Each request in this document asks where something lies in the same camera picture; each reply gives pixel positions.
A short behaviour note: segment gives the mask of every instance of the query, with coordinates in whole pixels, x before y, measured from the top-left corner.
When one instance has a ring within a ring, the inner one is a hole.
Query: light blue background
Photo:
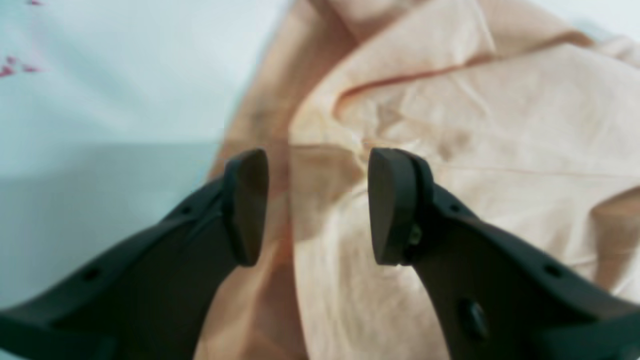
[[[0,0],[0,307],[197,188],[288,0]],[[538,0],[600,38],[640,3]],[[0,360],[14,359],[0,350]]]

